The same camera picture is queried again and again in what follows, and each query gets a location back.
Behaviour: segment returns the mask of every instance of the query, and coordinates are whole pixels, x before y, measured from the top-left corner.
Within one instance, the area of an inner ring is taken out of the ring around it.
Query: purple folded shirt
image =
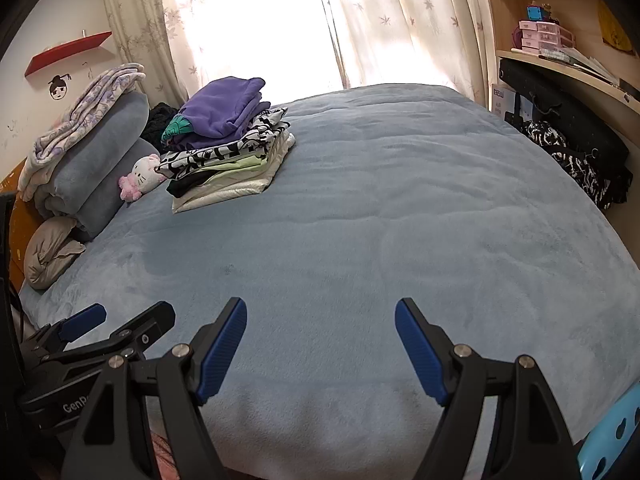
[[[246,119],[239,125],[238,129],[229,136],[211,139],[210,137],[203,137],[196,133],[176,135],[169,139],[167,149],[171,152],[184,152],[185,150],[199,150],[201,148],[213,148],[214,146],[223,146],[230,142],[236,142],[240,140],[246,133],[249,121],[253,119],[257,114],[271,108],[269,101],[259,102],[254,109],[246,116]]]
[[[193,126],[192,134],[174,136],[172,151],[220,146],[241,139],[248,123],[271,103],[260,102],[264,79],[229,76],[216,79],[198,90],[183,106],[182,114]]]
[[[246,123],[247,115],[260,102],[263,86],[264,79],[260,77],[216,79],[198,90],[178,113],[189,120],[200,136],[228,137]]]

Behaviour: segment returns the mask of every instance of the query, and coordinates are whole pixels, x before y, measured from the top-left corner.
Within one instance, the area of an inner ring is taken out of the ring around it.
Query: beige pillow
[[[84,245],[68,238],[76,219],[55,216],[34,232],[24,255],[24,277],[36,290],[49,288],[84,251]]]

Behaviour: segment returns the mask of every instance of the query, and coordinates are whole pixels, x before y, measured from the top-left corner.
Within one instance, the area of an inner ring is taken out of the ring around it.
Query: wooden headboard
[[[24,160],[18,164],[11,173],[0,182],[0,192],[16,191],[18,189],[18,177],[24,166]],[[20,198],[15,200],[14,211],[11,214],[9,224],[9,247],[11,259],[9,261],[9,279],[16,290],[20,290],[24,281],[24,252],[34,232],[44,222],[39,215],[33,200],[23,202]]]

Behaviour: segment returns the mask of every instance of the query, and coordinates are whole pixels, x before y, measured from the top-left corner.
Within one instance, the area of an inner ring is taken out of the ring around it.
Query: metal screw
[[[189,345],[187,345],[185,343],[177,344],[176,346],[171,348],[171,353],[173,355],[175,355],[176,357],[184,357],[190,351],[191,351],[191,348],[189,348]]]
[[[471,347],[467,345],[455,345],[453,347],[453,353],[458,357],[469,357],[472,352]]]
[[[124,364],[124,359],[119,355],[114,355],[109,358],[109,366],[111,368],[120,368]]]
[[[533,360],[533,357],[529,355],[521,355],[518,358],[518,362],[520,363],[520,366],[522,366],[523,368],[533,368],[536,365],[536,362]]]

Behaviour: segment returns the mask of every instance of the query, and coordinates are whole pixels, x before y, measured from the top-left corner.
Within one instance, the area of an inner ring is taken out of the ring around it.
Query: floral blanket
[[[144,69],[138,63],[125,63],[105,70],[80,94],[61,120],[35,141],[18,180],[22,200],[31,200],[38,186],[49,181],[65,153],[100,122],[118,97],[133,90],[136,81],[145,78]]]

